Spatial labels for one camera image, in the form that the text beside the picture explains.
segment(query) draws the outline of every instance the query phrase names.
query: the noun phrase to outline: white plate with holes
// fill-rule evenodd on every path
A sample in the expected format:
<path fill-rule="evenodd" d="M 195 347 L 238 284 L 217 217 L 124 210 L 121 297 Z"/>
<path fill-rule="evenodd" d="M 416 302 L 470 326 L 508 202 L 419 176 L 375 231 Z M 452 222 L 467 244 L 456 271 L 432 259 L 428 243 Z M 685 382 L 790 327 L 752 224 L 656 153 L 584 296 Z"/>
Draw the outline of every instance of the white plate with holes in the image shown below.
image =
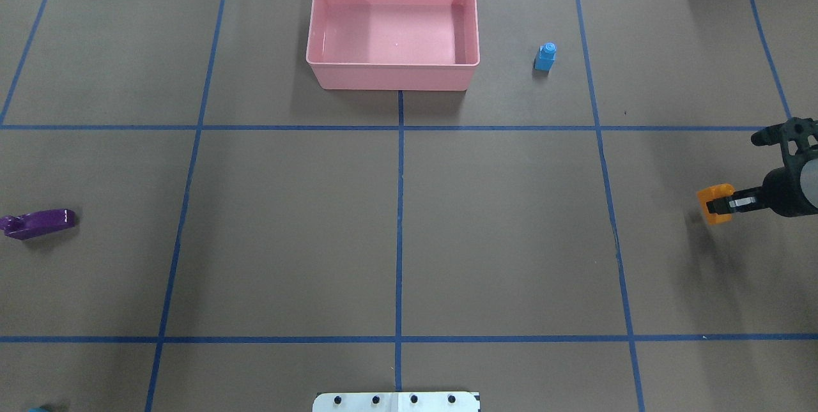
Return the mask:
<path fill-rule="evenodd" d="M 480 394 L 473 392 L 324 393 L 313 412 L 479 412 Z"/>

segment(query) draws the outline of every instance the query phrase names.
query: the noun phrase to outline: blue tape line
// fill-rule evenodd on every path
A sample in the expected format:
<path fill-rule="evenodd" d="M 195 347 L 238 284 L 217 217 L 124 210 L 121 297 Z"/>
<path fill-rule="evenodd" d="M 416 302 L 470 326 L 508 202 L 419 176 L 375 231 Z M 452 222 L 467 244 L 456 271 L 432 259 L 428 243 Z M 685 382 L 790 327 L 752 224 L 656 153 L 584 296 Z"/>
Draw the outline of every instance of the blue tape line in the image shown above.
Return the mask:
<path fill-rule="evenodd" d="M 224 13 L 225 0 L 219 1 L 219 14 L 216 16 L 216 28 L 213 31 L 213 43 L 210 47 L 210 60 L 208 60 L 207 74 L 204 78 L 204 89 L 202 90 L 202 101 L 199 106 L 199 121 L 196 124 L 196 137 L 193 139 L 193 150 L 190 152 L 190 165 L 187 168 L 187 181 L 185 182 L 185 193 L 181 200 L 181 213 L 179 214 L 179 225 L 176 227 L 176 242 L 173 244 L 173 258 L 170 261 L 170 273 L 167 276 L 167 289 L 164 293 L 164 304 L 162 305 L 162 318 L 158 326 L 158 341 L 154 353 L 154 363 L 151 369 L 151 382 L 148 384 L 148 393 L 145 400 L 145 412 L 151 412 L 153 407 L 153 397 L 156 390 L 156 378 L 158 368 L 162 360 L 162 347 L 164 345 L 164 334 L 167 330 L 167 314 L 170 311 L 170 301 L 173 296 L 173 284 L 176 280 L 176 267 L 179 263 L 179 251 L 181 250 L 181 232 L 185 226 L 187 216 L 187 206 L 190 202 L 190 185 L 193 182 L 193 171 L 196 169 L 196 158 L 199 153 L 199 141 L 201 140 L 202 127 L 205 123 L 205 109 L 207 108 L 207 98 L 210 92 L 210 78 L 213 75 L 213 65 L 216 62 L 216 48 L 219 46 L 219 31 L 222 27 L 222 14 Z"/>
<path fill-rule="evenodd" d="M 0 125 L 3 124 L 3 121 L 6 119 L 6 113 L 8 113 L 9 106 L 12 105 L 12 98 L 14 97 L 14 91 L 17 89 L 17 81 L 20 80 L 20 74 L 23 72 L 23 66 L 26 64 L 26 58 L 29 57 L 29 49 L 31 49 L 32 42 L 35 41 L 35 34 L 37 33 L 37 28 L 40 26 L 40 20 L 43 18 L 43 12 L 46 10 L 46 4 L 49 0 L 43 0 L 40 2 L 40 8 L 37 10 L 37 17 L 35 17 L 35 23 L 31 25 L 31 31 L 29 32 L 29 39 L 26 40 L 26 46 L 23 47 L 23 54 L 20 55 L 20 62 L 17 63 L 17 71 L 14 72 L 14 77 L 12 77 L 12 84 L 8 87 L 8 94 L 6 94 L 6 101 L 3 103 L 3 111 L 0 111 Z"/>
<path fill-rule="evenodd" d="M 2 125 L 0 130 L 195 130 L 196 125 Z"/>
<path fill-rule="evenodd" d="M 239 337 L 164 337 L 165 343 L 180 343 L 180 344 L 196 344 L 196 343 L 224 343 L 224 344 L 240 344 L 240 343 L 394 343 L 395 337 L 392 336 L 326 336 L 326 337 L 254 337 L 254 336 L 239 336 Z"/>
<path fill-rule="evenodd" d="M 591 74 L 590 54 L 588 53 L 588 39 L 585 34 L 585 21 L 582 16 L 582 0 L 576 0 L 576 16 L 579 19 L 579 34 L 582 39 L 582 54 L 585 56 L 585 74 L 588 79 L 588 92 L 590 94 L 590 107 L 594 115 L 594 126 L 596 127 L 596 145 L 599 148 L 599 162 L 602 165 L 602 179 L 605 182 L 605 199 L 608 202 L 608 219 L 610 219 L 613 240 L 616 246 L 616 261 L 619 269 L 619 291 L 622 294 L 622 309 L 625 313 L 625 328 L 628 331 L 628 347 L 631 351 L 631 368 L 633 369 L 633 382 L 637 391 L 637 404 L 640 412 L 645 412 L 645 398 L 642 395 L 642 375 L 639 372 L 639 359 L 637 358 L 637 344 L 633 338 L 633 322 L 631 320 L 631 304 L 628 299 L 628 285 L 625 281 L 625 266 L 622 263 L 622 248 L 619 244 L 619 231 L 616 225 L 616 213 L 614 212 L 614 197 L 611 195 L 610 177 L 608 177 L 608 162 L 605 160 L 605 144 L 602 140 L 602 127 L 599 123 L 599 109 L 596 104 L 596 90 L 594 89 L 594 77 Z"/>
<path fill-rule="evenodd" d="M 636 342 L 787 341 L 818 340 L 818 333 L 666 333 L 637 334 Z M 395 343 L 391 335 L 360 336 L 227 336 L 164 337 L 164 344 L 320 344 Z M 627 335 L 404 335 L 403 343 L 594 343 L 629 342 Z M 6 335 L 0 343 L 157 343 L 158 337 Z"/>
<path fill-rule="evenodd" d="M 204 125 L 205 130 L 278 130 L 279 132 L 396 132 L 397 126 Z"/>
<path fill-rule="evenodd" d="M 753 17 L 756 20 L 756 28 L 759 29 L 759 38 L 762 40 L 762 47 L 764 47 L 764 54 L 768 58 L 769 71 L 772 72 L 772 78 L 775 80 L 775 88 L 778 90 L 778 95 L 781 98 L 781 105 L 783 105 L 783 112 L 787 115 L 787 119 L 792 118 L 792 113 L 789 112 L 789 104 L 787 98 L 783 95 L 783 87 L 781 80 L 778 77 L 778 70 L 775 69 L 775 63 L 772 61 L 772 54 L 769 53 L 769 45 L 766 43 L 764 36 L 764 29 L 762 27 L 762 19 L 759 17 L 759 9 L 756 7 L 756 0 L 750 0 L 750 7 L 753 8 Z"/>
<path fill-rule="evenodd" d="M 604 132 L 756 132 L 764 126 L 599 126 Z M 0 130 L 197 130 L 196 125 L 0 125 Z M 404 132 L 595 132 L 596 126 L 404 126 Z M 204 125 L 202 130 L 397 132 L 400 126 Z"/>
<path fill-rule="evenodd" d="M 764 126 L 600 126 L 604 132 L 757 132 Z"/>
<path fill-rule="evenodd" d="M 818 340 L 818 333 L 681 333 L 637 335 L 637 342 L 708 342 L 734 340 Z"/>
<path fill-rule="evenodd" d="M 404 343 L 627 342 L 626 335 L 405 335 Z"/>
<path fill-rule="evenodd" d="M 397 92 L 397 234 L 395 244 L 395 391 L 403 389 L 403 150 L 406 121 L 403 114 L 403 91 Z"/>
<path fill-rule="evenodd" d="M 407 132 L 592 132 L 593 126 L 404 126 Z"/>
<path fill-rule="evenodd" d="M 105 337 L 61 335 L 11 335 L 0 337 L 0 343 L 156 343 L 157 337 Z"/>

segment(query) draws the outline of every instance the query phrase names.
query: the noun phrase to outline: blue block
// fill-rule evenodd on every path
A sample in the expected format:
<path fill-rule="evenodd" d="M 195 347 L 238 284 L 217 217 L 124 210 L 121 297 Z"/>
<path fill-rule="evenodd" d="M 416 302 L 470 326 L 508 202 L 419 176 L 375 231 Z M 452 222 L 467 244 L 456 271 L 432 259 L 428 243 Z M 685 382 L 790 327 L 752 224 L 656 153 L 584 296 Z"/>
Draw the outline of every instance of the blue block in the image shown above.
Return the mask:
<path fill-rule="evenodd" d="M 557 45 L 552 42 L 545 43 L 540 47 L 537 59 L 534 60 L 534 68 L 537 70 L 550 71 L 557 59 Z"/>

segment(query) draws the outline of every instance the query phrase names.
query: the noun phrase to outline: blue toy block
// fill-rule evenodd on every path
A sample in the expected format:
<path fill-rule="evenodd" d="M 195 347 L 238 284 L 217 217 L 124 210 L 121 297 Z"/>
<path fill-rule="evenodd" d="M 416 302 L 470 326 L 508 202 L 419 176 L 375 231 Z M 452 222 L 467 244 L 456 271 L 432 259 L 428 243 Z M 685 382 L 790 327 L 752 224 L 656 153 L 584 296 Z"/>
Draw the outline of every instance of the blue toy block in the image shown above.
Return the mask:
<path fill-rule="evenodd" d="M 552 69 L 554 61 L 557 59 L 557 45 L 552 42 L 545 43 L 540 47 L 537 59 L 534 60 L 534 68 L 548 72 Z"/>

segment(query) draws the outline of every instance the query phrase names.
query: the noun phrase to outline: purple object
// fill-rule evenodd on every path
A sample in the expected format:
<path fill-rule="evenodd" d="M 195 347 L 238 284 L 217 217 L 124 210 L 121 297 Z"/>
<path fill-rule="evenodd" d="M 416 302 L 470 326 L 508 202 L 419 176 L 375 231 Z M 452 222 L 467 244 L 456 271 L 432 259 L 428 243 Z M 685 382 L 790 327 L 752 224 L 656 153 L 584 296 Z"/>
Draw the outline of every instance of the purple object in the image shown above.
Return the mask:
<path fill-rule="evenodd" d="M 0 217 L 0 231 L 9 238 L 28 240 L 56 231 L 64 231 L 75 225 L 76 214 L 70 209 L 37 211 L 22 216 Z"/>

